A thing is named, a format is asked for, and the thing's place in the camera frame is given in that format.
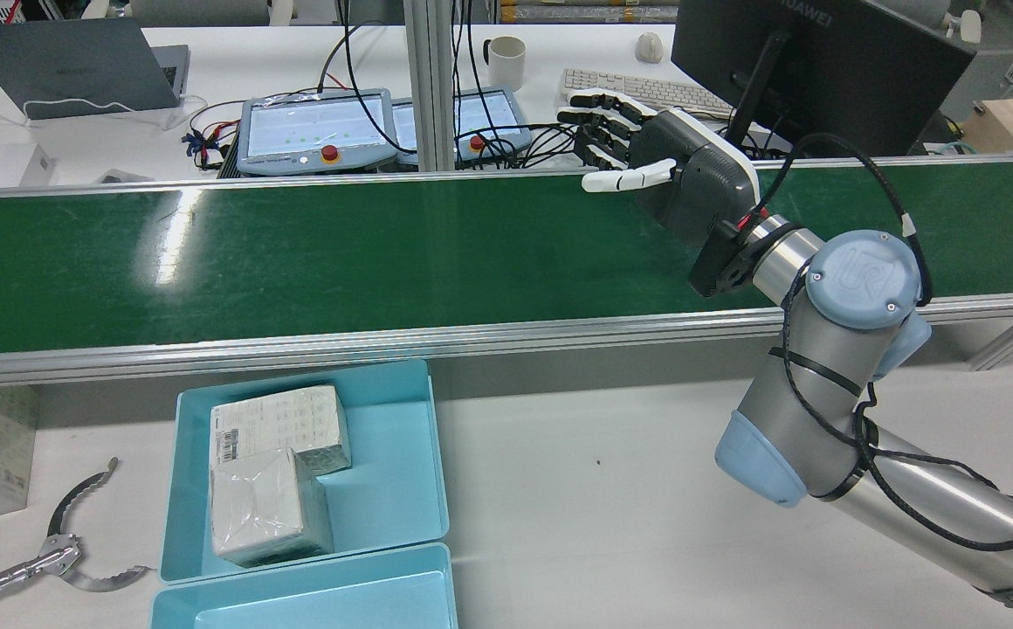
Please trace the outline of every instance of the huawei logo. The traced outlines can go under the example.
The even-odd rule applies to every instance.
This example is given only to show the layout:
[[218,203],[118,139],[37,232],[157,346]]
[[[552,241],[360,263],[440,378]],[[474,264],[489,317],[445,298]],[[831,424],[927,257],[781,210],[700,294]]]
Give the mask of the huawei logo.
[[791,11],[797,11],[806,17],[807,20],[816,22],[817,25],[823,25],[823,27],[829,28],[830,24],[833,23],[833,16],[830,16],[826,11],[817,9],[811,4],[803,3],[801,0],[782,0],[782,4],[786,5]]

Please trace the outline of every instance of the computer mouse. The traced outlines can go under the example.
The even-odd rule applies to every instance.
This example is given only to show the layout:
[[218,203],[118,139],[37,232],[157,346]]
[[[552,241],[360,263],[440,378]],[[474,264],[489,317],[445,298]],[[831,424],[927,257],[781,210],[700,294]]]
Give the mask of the computer mouse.
[[666,56],[666,45],[656,32],[643,32],[635,43],[635,59],[646,64],[656,64]]

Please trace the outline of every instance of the green conveyor belt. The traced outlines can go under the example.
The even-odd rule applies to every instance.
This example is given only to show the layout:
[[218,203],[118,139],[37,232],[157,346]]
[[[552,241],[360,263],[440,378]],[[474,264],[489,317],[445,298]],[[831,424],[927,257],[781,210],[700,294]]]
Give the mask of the green conveyor belt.
[[[1013,294],[1013,162],[886,171],[938,296]],[[773,210],[899,230],[861,168],[795,168]],[[0,352],[767,306],[699,298],[695,253],[575,175],[7,196]]]

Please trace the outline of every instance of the keyboard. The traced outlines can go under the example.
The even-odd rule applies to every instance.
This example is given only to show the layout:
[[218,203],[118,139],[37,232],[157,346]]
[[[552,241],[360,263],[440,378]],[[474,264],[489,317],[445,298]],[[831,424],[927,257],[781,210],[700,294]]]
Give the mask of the keyboard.
[[587,71],[587,69],[565,68],[561,75],[561,94],[567,95],[573,89],[613,89],[622,92],[639,103],[655,110],[667,107],[681,107],[691,114],[707,114],[709,117],[727,119],[732,106],[723,102],[706,88],[688,83],[674,83],[670,80],[643,79],[641,76],[625,76],[607,72]]

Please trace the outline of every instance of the wooden block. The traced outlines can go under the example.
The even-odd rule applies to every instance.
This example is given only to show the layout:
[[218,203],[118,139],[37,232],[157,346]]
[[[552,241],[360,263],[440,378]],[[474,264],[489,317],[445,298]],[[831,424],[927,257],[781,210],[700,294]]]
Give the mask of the wooden block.
[[1013,151],[1013,99],[985,100],[985,112],[973,111],[960,127],[969,143],[981,154]]

